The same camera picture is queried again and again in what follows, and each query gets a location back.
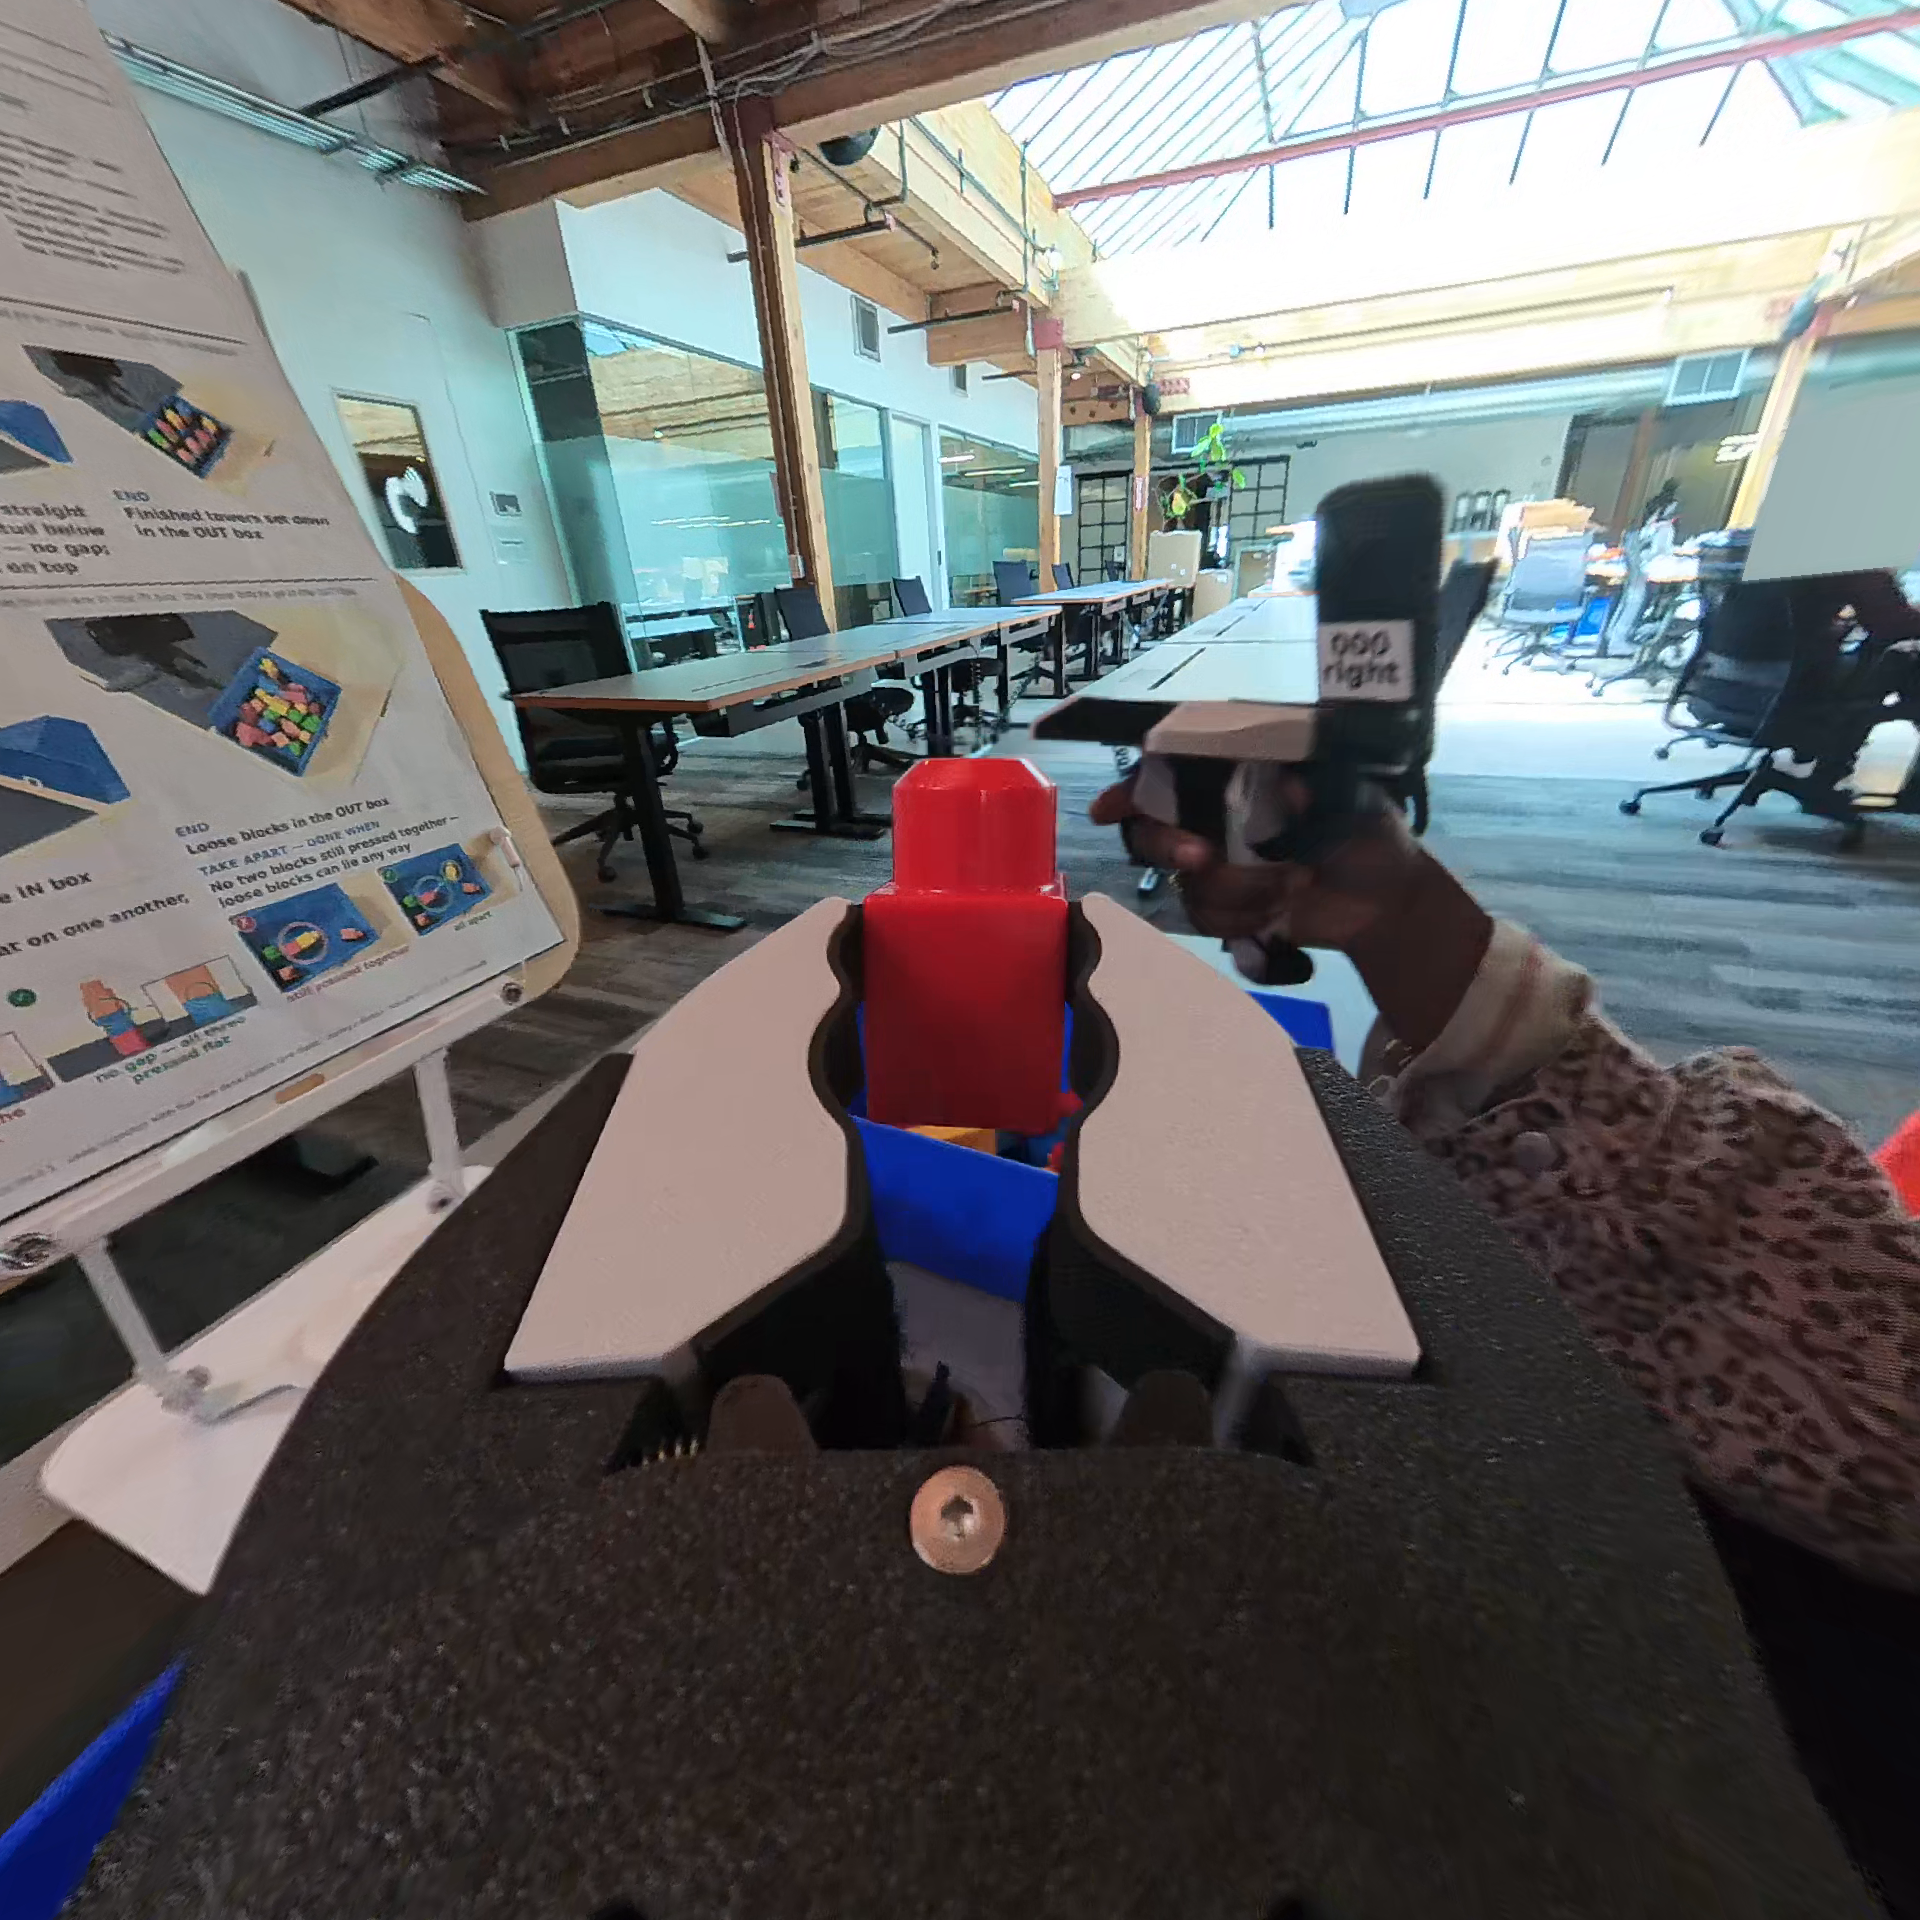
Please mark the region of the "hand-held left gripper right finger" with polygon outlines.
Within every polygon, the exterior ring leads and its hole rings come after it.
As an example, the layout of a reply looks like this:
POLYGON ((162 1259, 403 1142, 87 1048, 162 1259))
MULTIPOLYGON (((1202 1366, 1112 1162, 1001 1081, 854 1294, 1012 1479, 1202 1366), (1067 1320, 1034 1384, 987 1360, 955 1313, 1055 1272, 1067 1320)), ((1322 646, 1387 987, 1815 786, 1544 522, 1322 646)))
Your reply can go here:
POLYGON ((1154 1376, 1280 1449, 1282 1381, 1415 1384, 1425 1353, 1290 1033, 1107 896, 1070 910, 1080 1112, 1025 1297, 1025 1427, 1090 1447, 1154 1376))

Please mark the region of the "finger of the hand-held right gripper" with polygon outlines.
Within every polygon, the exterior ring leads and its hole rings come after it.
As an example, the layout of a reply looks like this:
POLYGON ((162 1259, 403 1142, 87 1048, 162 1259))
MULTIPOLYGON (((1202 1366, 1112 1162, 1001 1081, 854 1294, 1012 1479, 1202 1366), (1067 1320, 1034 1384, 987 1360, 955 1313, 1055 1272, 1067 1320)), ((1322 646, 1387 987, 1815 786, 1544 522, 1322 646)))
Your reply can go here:
POLYGON ((1259 704, 1259 702, 1164 702, 1164 699, 1121 699, 1098 698, 1092 694, 1073 698, 1044 712, 1034 726, 1032 737, 1043 742, 1087 742, 1087 743, 1144 743, 1145 734, 1176 704, 1259 704))
POLYGON ((1214 761, 1311 761, 1312 704, 1176 704, 1144 737, 1144 754, 1214 761))

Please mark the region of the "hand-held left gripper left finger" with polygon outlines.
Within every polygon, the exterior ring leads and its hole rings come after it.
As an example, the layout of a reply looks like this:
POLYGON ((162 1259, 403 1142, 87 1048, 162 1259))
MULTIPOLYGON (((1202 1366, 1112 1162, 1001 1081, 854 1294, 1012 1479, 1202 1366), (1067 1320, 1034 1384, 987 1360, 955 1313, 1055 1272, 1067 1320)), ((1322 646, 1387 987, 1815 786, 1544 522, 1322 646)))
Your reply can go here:
POLYGON ((906 1443, 896 1288, 848 1112, 860 936, 831 896, 635 1043, 506 1386, 634 1389, 619 1455, 906 1443))

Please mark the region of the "blue plastic bin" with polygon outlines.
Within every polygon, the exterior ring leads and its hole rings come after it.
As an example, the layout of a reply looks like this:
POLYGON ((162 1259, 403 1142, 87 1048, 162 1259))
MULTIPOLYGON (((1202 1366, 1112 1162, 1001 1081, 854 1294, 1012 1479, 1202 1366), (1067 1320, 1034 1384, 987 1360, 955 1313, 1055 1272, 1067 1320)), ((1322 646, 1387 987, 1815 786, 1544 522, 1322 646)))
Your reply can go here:
POLYGON ((2 1834, 2 1918, 56 1918, 144 1769, 186 1662, 172 1662, 2 1834))
POLYGON ((1324 1266, 1358 1203, 1299 1049, 1255 994, 1187 968, 1067 994, 1064 1090, 1083 1112, 1059 1173, 932 1143, 867 1110, 881 1247, 1009 1301, 1067 1208, 1099 1245, 1195 1304, 1252 1298, 1287 1259, 1324 1266))

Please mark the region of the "pile of plastic blocks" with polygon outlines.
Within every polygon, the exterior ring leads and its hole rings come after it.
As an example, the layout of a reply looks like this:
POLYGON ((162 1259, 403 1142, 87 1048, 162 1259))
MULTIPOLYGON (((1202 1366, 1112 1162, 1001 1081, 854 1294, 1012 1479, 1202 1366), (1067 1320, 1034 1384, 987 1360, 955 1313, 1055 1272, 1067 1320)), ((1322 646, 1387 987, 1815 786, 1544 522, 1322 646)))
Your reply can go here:
POLYGON ((1064 1090, 1059 1094, 1055 1125, 1044 1135, 1020 1135, 1011 1129, 954 1122, 920 1122, 911 1125, 906 1133, 932 1143, 993 1154, 1000 1162, 1059 1173, 1065 1154, 1065 1139, 1082 1112, 1082 1097, 1064 1090))

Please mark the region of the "red plastic block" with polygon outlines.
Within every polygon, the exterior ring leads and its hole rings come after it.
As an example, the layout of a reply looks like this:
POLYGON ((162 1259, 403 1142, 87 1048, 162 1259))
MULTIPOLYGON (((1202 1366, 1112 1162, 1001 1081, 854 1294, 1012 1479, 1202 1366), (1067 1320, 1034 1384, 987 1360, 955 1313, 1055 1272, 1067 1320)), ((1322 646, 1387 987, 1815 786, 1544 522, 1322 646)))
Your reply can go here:
POLYGON ((1059 790, 1030 760, 926 760, 863 903, 867 1110, 1044 1136, 1065 1119, 1070 898, 1059 790))

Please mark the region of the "person's right forearm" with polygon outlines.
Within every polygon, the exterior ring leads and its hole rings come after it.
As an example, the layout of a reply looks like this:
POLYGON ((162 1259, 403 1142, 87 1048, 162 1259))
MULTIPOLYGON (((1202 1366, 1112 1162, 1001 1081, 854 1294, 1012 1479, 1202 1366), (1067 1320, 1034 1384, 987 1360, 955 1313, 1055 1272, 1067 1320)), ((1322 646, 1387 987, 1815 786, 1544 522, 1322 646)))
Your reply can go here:
POLYGON ((1918 1231, 1841 1121, 1746 1048, 1656 1063, 1507 921, 1434 1045, 1377 1022, 1368 1075, 1702 1495, 1916 1594, 1918 1231))

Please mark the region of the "person's right hand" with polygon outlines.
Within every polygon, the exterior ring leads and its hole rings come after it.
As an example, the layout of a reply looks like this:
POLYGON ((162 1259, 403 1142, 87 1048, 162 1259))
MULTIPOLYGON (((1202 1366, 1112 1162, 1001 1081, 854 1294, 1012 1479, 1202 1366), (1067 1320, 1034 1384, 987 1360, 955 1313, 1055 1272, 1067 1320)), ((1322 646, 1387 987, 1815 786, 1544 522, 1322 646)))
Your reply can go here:
POLYGON ((1494 943, 1494 917, 1377 794, 1306 865, 1234 867, 1204 837, 1142 814, 1132 777, 1099 791, 1088 814, 1172 878, 1195 934, 1344 953, 1391 1038, 1410 1051, 1447 1031, 1494 943))

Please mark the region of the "white top office desk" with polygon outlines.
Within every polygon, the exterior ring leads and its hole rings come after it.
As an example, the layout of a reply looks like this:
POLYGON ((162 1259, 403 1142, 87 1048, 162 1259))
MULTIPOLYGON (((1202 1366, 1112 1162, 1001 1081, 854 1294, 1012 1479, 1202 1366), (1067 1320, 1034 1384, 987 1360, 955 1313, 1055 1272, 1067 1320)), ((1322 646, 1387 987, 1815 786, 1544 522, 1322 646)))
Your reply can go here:
POLYGON ((1316 605, 1308 595, 1241 598, 1194 621, 1064 702, 1296 704, 1316 702, 1316 605))

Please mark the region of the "green potted plant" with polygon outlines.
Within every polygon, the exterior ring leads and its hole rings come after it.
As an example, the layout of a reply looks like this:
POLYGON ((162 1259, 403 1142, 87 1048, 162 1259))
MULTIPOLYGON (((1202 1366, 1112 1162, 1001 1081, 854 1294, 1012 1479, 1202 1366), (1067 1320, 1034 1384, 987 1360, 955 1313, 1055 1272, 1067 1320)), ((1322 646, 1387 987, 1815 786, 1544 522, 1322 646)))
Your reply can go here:
POLYGON ((1226 416, 1214 416, 1202 434, 1182 442, 1182 425, 1176 424, 1172 474, 1161 493, 1166 522, 1184 522, 1195 505, 1214 496, 1233 496, 1247 487, 1243 472, 1233 458, 1233 434, 1226 416))

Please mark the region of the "long office desk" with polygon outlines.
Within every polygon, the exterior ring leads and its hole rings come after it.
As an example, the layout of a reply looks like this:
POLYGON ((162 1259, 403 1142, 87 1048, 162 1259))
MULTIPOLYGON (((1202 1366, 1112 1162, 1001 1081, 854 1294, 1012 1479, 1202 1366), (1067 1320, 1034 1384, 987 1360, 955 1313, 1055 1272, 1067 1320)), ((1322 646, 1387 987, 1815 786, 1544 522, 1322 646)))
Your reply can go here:
POLYGON ((683 896, 652 751, 654 722, 683 719, 706 722, 720 737, 744 737, 799 719, 808 742, 811 811, 780 822, 777 830, 873 845, 892 830, 892 818, 857 808, 843 709, 876 687, 886 666, 911 666, 923 691, 942 699, 954 666, 984 658, 984 643, 998 640, 1009 617, 1009 608, 895 617, 737 656, 515 694, 512 704, 524 713, 583 715, 611 722, 619 737, 652 896, 607 901, 598 910, 617 921, 720 934, 746 927, 683 896))

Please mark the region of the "wooden display board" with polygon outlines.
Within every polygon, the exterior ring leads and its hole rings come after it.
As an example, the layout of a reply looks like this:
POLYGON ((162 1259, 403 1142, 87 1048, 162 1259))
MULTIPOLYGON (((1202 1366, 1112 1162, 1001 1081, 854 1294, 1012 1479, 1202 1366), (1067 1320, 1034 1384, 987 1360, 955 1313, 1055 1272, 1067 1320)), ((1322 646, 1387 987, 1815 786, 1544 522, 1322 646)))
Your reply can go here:
POLYGON ((512 835, 524 878, 544 901, 560 931, 559 945, 519 969, 522 999, 538 1002, 563 984, 579 957, 583 941, 582 898, 560 863, 560 854, 552 847, 536 791, 512 758, 465 647, 443 614, 419 587, 404 583, 403 577, 396 577, 394 583, 434 667, 452 721, 465 734, 470 758, 487 785, 499 822, 512 835))

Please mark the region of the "red ceiling pipe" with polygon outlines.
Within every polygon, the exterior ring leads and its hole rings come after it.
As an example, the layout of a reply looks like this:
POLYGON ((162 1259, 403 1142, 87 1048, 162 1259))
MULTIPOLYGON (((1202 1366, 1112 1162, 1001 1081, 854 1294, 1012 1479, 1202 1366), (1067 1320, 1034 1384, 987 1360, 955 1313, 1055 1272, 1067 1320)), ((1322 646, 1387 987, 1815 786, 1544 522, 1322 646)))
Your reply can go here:
POLYGON ((1695 81, 1712 73, 1740 73, 1754 64, 1777 64, 1812 55, 1839 54, 1844 46, 1871 39, 1913 39, 1918 34, 1918 7, 1879 7, 1864 15, 1839 16, 1831 24, 1806 30, 1758 32, 1746 38, 1702 45, 1682 54, 1644 57, 1632 64, 1602 64, 1575 71, 1563 81, 1537 81, 1530 88, 1495 88, 1486 91, 1452 94, 1442 103, 1361 115, 1344 127, 1284 135, 1255 152, 1184 160, 1158 173, 1122 177, 1074 187, 1052 187, 1057 209, 1082 209, 1105 202, 1126 202, 1142 195, 1170 193, 1188 185, 1207 185, 1222 178, 1271 174, 1296 160, 1316 160, 1334 154, 1358 154, 1391 145, 1401 138, 1441 138, 1455 128, 1483 127, 1507 117, 1530 117, 1560 105, 1578 105, 1609 94, 1630 96, 1644 88, 1671 81, 1695 81))

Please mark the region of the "dark logo panel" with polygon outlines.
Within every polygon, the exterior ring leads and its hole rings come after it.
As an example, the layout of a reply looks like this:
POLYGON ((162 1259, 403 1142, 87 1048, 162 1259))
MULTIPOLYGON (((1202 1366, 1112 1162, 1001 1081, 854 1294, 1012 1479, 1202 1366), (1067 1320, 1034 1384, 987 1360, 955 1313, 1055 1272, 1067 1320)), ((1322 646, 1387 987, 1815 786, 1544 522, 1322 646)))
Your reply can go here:
POLYGON ((391 566, 398 571, 465 569, 419 409, 409 401, 361 393, 338 393, 335 403, 391 566))

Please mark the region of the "instruction poster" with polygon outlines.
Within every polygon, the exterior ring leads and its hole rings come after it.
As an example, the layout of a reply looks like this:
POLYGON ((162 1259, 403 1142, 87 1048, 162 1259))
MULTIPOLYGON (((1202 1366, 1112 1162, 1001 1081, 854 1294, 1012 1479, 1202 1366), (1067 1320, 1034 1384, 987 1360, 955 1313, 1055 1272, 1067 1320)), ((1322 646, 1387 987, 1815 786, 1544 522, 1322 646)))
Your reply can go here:
POLYGON ((6 5, 6 1221, 563 947, 83 5, 6 5))

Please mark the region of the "wooden post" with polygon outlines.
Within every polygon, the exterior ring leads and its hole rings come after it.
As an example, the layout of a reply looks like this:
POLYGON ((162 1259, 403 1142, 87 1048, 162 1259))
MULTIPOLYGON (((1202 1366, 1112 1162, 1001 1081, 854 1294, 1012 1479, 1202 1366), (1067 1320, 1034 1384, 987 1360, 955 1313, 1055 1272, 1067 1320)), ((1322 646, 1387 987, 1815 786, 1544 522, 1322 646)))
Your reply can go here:
POLYGON ((826 518, 818 421, 806 343, 793 149, 763 99, 735 99, 722 127, 735 165, 752 299, 759 330, 761 386, 774 432, 775 502, 795 585, 810 585, 833 625, 833 555, 826 518))

